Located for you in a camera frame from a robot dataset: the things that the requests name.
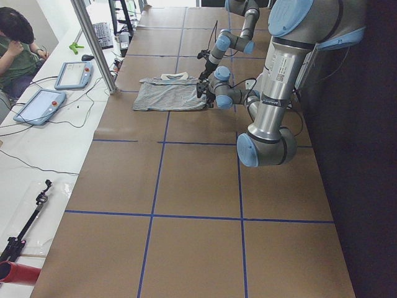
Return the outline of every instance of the green clamp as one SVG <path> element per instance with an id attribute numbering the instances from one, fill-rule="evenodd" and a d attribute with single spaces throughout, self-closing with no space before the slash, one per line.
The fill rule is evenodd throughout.
<path id="1" fill-rule="evenodd" d="M 84 48 L 84 45 L 78 45 L 77 42 L 73 42 L 69 48 L 73 51 L 75 55 L 77 55 L 79 52 L 77 51 L 78 48 Z"/>

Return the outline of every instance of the person's hand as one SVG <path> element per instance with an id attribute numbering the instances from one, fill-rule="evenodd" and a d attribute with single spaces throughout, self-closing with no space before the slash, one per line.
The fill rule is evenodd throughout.
<path id="1" fill-rule="evenodd" d="M 24 47 L 20 42 L 17 42 L 16 40 L 11 40 L 8 45 L 7 52 L 9 52 L 10 55 L 15 57 L 21 54 L 23 50 Z"/>
<path id="2" fill-rule="evenodd" d="M 50 53 L 47 51 L 43 51 L 43 50 L 37 50 L 37 55 L 44 60 L 47 60 L 48 57 L 50 56 Z"/>

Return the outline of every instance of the person's arm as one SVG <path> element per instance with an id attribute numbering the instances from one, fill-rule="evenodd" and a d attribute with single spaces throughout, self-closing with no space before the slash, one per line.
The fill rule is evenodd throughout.
<path id="1" fill-rule="evenodd" d="M 0 58 L 0 76 L 2 76 L 14 62 L 14 58 L 24 50 L 20 42 L 11 40 L 7 52 Z"/>
<path id="2" fill-rule="evenodd" d="M 35 44 L 34 42 L 32 42 L 29 45 L 30 51 L 34 54 L 36 54 L 37 56 L 39 56 L 41 59 L 47 60 L 47 58 L 50 56 L 50 53 L 48 53 L 47 51 L 41 49 L 37 44 Z"/>

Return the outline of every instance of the green object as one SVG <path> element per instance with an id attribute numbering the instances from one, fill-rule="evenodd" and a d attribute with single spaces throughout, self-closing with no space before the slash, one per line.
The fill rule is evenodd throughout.
<path id="1" fill-rule="evenodd" d="M 3 56 L 7 50 L 10 40 L 7 37 L 0 36 L 0 56 Z M 0 76 L 0 89 L 7 86 L 11 80 L 23 75 L 32 75 L 36 71 L 38 56 L 34 55 L 26 43 L 21 43 L 24 47 L 22 53 L 14 58 L 9 69 Z"/>
<path id="2" fill-rule="evenodd" d="M 78 48 L 84 48 L 84 45 L 78 45 L 77 42 L 73 42 L 69 48 L 73 51 L 75 55 L 77 55 L 79 52 L 77 51 Z"/>

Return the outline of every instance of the black tool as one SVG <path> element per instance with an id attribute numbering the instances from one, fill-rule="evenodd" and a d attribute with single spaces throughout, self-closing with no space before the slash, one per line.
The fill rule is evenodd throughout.
<path id="1" fill-rule="evenodd" d="M 24 228 L 22 231 L 19 233 L 17 237 L 9 237 L 8 238 L 8 244 L 6 246 L 6 249 L 3 251 L 3 253 L 0 256 L 0 262 L 3 261 L 10 261 L 14 262 L 19 256 L 24 248 L 26 241 L 22 240 L 22 238 L 25 236 L 27 230 L 30 228 L 32 225 L 33 221 L 35 220 L 37 214 L 41 211 L 41 209 L 44 206 L 44 203 L 48 200 L 48 196 L 46 196 L 46 192 L 49 190 L 49 188 L 52 185 L 52 182 L 50 180 L 46 180 L 45 184 L 47 185 L 47 188 L 44 189 L 36 198 L 36 209 L 34 210 L 32 216 L 30 216 L 29 220 L 25 224 Z"/>
<path id="2" fill-rule="evenodd" d="M 91 61 L 92 59 L 94 59 L 94 56 L 92 56 L 92 55 L 81 56 L 81 61 Z"/>

